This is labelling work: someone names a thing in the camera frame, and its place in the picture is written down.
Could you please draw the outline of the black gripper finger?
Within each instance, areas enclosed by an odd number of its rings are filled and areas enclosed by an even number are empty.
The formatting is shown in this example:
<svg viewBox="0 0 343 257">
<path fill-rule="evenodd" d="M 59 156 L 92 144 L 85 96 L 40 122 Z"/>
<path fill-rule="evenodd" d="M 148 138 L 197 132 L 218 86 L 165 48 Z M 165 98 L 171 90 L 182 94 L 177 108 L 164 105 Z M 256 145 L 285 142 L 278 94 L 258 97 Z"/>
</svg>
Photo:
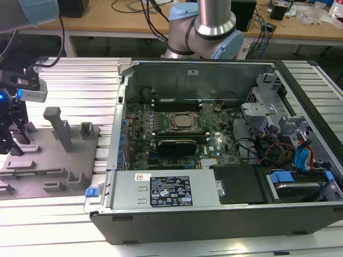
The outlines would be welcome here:
<svg viewBox="0 0 343 257">
<path fill-rule="evenodd" d="M 19 99 L 12 100 L 13 121 L 20 132 L 25 132 L 25 125 L 28 123 L 26 102 Z"/>
<path fill-rule="evenodd" d="M 1 121 L 1 155 L 15 155 L 15 143 L 6 121 Z"/>
</svg>

